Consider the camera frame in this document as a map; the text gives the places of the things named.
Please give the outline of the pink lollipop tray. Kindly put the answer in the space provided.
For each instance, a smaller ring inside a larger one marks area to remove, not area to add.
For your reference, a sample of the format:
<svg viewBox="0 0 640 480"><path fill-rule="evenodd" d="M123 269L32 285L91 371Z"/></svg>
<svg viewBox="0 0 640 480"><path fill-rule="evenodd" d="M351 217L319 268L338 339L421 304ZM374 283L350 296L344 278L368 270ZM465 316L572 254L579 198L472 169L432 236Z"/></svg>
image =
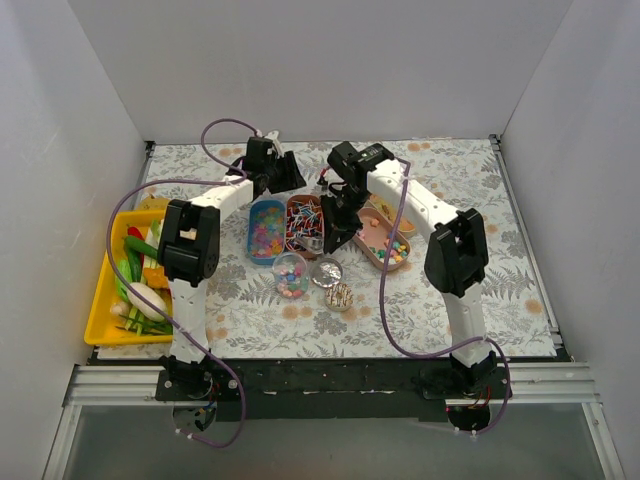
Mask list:
<svg viewBox="0 0 640 480"><path fill-rule="evenodd" d="M314 259L316 254L306 250L294 239L299 236L323 239L324 225L320 199L310 194L290 197L286 202L285 218L285 246L287 249L300 254L307 260Z"/></svg>

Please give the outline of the blue candy tray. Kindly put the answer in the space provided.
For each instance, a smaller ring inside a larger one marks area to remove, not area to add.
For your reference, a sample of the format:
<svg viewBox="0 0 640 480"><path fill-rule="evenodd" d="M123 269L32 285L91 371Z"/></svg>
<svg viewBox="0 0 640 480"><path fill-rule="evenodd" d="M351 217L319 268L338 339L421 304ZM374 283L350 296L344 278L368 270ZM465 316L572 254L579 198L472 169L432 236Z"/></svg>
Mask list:
<svg viewBox="0 0 640 480"><path fill-rule="evenodd" d="M257 265L272 265L285 251L286 210L276 199L255 202L249 212L247 254Z"/></svg>

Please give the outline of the clear glass jar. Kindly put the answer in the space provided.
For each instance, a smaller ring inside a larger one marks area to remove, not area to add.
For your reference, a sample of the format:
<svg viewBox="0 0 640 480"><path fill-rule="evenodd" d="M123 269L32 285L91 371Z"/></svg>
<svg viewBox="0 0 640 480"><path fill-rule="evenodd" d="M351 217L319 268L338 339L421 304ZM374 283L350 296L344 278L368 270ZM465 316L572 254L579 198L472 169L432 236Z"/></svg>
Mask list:
<svg viewBox="0 0 640 480"><path fill-rule="evenodd" d="M286 299L299 299L309 288L306 260L296 252L279 255L272 265L276 291Z"/></svg>

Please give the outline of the beige gummy candy tray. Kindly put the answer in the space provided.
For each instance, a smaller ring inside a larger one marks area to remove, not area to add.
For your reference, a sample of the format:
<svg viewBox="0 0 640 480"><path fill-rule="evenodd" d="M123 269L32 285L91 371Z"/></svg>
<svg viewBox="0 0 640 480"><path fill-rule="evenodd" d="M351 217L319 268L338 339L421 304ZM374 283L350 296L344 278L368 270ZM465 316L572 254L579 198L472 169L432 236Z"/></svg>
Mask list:
<svg viewBox="0 0 640 480"><path fill-rule="evenodd" d="M377 209L391 224L394 224L397 217L397 208L379 196L372 195L369 199L371 205ZM415 226L404 216L401 217L398 231L405 237L410 238L416 234Z"/></svg>

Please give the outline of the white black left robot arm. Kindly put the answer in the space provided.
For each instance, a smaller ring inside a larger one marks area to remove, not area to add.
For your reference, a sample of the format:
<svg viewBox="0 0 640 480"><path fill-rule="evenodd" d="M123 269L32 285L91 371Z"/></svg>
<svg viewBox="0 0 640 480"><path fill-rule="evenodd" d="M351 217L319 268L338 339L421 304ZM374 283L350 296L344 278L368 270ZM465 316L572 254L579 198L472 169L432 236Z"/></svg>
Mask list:
<svg viewBox="0 0 640 480"><path fill-rule="evenodd" d="M267 137L252 137L244 157L224 178L191 200L169 202L158 261L169 280L173 339L162 359L168 380L190 399L209 395L214 385L208 358L205 300L220 256L220 227L236 210L264 192L282 193L306 185L294 153Z"/></svg>

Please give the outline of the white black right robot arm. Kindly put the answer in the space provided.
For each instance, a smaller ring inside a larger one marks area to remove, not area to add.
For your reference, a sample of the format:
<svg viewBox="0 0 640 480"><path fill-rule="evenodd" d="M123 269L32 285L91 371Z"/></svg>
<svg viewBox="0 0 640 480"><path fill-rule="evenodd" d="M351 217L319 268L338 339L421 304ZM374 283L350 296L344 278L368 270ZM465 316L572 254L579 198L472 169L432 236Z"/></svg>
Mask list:
<svg viewBox="0 0 640 480"><path fill-rule="evenodd" d="M453 387L464 397L479 395L497 364L481 302L489 261L482 215L445 203L411 177L408 161L379 143L358 151L342 142L327 162L340 180L321 197L324 253L336 251L362 229L358 213L371 195L396 203L398 215L427 244L424 272L442 295L451 330L453 344L444 353L452 364Z"/></svg>

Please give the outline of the clear glass jar lid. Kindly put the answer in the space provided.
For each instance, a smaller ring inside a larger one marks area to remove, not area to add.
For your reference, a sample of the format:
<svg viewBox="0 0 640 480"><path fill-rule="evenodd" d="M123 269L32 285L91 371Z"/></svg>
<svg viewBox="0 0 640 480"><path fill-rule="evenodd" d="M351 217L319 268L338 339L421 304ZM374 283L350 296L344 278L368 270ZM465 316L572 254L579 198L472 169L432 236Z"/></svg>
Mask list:
<svg viewBox="0 0 640 480"><path fill-rule="evenodd" d="M333 258L318 259L310 273L311 281L323 289L329 289L339 284L342 278L342 266Z"/></svg>

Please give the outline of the small donut decorated tin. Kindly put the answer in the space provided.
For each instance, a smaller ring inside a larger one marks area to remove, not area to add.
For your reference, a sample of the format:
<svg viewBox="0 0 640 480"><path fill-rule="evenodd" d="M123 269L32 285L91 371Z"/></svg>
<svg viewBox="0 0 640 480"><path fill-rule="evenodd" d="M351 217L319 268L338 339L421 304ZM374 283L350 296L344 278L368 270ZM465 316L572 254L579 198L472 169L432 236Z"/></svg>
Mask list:
<svg viewBox="0 0 640 480"><path fill-rule="evenodd" d="M337 283L325 291L324 302L332 311L347 311L353 305L353 292L347 284Z"/></svg>

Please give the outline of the floral patterned table mat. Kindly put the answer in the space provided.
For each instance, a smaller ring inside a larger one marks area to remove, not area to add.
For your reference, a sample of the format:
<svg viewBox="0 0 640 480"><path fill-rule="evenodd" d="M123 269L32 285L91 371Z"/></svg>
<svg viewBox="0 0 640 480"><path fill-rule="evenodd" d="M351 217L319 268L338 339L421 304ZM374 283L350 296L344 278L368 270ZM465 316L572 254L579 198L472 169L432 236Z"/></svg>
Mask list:
<svg viewBox="0 0 640 480"><path fill-rule="evenodd" d="M437 197L482 214L489 249L482 284L488 336L511 358L554 356L549 315L491 143L418 139L391 141L388 148L408 160L412 177ZM335 312L317 286L294 300L276 291L271 270L247 255L248 218L241 209L222 225L221 258L206 297L206 334L216 356L390 357L449 346L444 302L423 271L422 237L411 239L407 263L387 276L356 244L341 247L335 258L353 305Z"/></svg>

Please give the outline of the red toy chili pepper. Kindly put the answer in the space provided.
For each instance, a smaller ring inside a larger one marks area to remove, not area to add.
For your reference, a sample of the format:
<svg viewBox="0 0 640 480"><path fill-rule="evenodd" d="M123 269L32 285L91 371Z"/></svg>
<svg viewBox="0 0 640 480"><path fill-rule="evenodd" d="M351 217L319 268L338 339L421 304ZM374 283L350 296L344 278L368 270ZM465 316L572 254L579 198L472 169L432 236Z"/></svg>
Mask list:
<svg viewBox="0 0 640 480"><path fill-rule="evenodd" d="M140 240L142 240L142 241L144 241L144 240L145 240L145 237L142 235L142 233L140 232L140 230L139 230L137 227L130 226L130 227L127 229L127 234L128 234L129 236L136 237L136 238L138 238L138 239L140 239Z"/></svg>

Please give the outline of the orange toy carrot slices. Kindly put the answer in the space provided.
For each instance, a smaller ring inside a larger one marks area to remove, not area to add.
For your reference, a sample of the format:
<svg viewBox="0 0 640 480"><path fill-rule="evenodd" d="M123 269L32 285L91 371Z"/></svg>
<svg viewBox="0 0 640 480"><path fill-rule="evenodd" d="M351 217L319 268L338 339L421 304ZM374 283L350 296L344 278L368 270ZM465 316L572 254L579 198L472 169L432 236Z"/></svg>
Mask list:
<svg viewBox="0 0 640 480"><path fill-rule="evenodd" d="M164 273L163 267L144 267L142 275L146 280L146 284L152 289L169 288L169 280Z"/></svg>

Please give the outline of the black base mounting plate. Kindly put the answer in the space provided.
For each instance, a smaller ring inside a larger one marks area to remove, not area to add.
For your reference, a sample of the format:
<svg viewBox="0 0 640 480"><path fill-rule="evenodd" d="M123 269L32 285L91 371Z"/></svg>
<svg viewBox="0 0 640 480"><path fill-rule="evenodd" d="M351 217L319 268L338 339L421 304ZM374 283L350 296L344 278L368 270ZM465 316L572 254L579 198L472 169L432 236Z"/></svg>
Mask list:
<svg viewBox="0 0 640 480"><path fill-rule="evenodd" d="M415 419L482 429L491 408L514 403L570 403L585 381L567 362L515 362L465 374L449 359L234 359L183 366L163 358L155 398L201 404L206 418Z"/></svg>

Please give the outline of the white toy vegetable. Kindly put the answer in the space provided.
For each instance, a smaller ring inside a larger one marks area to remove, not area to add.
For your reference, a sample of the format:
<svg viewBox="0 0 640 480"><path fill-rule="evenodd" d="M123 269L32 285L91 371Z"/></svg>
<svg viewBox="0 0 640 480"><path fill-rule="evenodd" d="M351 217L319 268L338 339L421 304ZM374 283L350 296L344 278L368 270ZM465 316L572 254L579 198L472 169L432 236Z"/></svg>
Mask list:
<svg viewBox="0 0 640 480"><path fill-rule="evenodd" d="M164 315L168 313L162 297L145 284L131 283L127 290L127 298L149 320L162 321Z"/></svg>

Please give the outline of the green toy vegetables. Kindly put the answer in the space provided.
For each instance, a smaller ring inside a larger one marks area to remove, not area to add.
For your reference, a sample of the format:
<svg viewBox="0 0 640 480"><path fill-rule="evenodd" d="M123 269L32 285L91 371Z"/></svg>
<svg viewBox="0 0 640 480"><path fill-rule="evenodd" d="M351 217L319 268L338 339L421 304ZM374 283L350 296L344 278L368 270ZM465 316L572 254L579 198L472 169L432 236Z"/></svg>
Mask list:
<svg viewBox="0 0 640 480"><path fill-rule="evenodd" d="M142 275L143 268L162 267L156 261L154 251L155 247L149 241L142 241L128 235L124 240L126 258L118 261L118 272L130 284L139 282L147 285ZM129 302L128 289L119 277L115 278L115 283L121 302L112 307L112 313L125 319L124 329L126 331L135 331L138 335L169 335L173 333L172 325L165 318L162 321L149 320ZM165 301L169 313L171 306L169 288L153 290Z"/></svg>

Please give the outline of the yellow plastic bin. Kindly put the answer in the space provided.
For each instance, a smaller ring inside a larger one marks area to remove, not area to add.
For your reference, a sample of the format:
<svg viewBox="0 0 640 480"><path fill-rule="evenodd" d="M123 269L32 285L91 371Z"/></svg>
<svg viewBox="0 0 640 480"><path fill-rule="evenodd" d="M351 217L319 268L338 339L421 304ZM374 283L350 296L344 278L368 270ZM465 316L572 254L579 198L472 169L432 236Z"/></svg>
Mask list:
<svg viewBox="0 0 640 480"><path fill-rule="evenodd" d="M111 249L116 262L126 258L124 239L130 227L136 227L146 235L154 221L164 219L164 210L124 211L116 215L111 229ZM88 345L121 346L137 344L170 343L169 335L138 335L124 329L125 319L113 315L111 307L121 301L117 293L115 274L104 255L95 294L89 313L84 340Z"/></svg>

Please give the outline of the aluminium frame rail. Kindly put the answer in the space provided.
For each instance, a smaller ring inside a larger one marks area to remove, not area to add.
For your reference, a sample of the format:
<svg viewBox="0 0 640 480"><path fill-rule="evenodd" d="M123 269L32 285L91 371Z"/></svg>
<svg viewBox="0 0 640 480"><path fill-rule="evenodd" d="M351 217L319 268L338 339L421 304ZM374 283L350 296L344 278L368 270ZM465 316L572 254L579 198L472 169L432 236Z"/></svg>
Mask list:
<svg viewBox="0 0 640 480"><path fill-rule="evenodd" d="M44 477L63 477L84 406L156 406L160 372L159 366L151 365L76 366L65 392L63 413ZM510 372L512 405L580 405L604 477L625 477L598 388L586 362L512 362Z"/></svg>

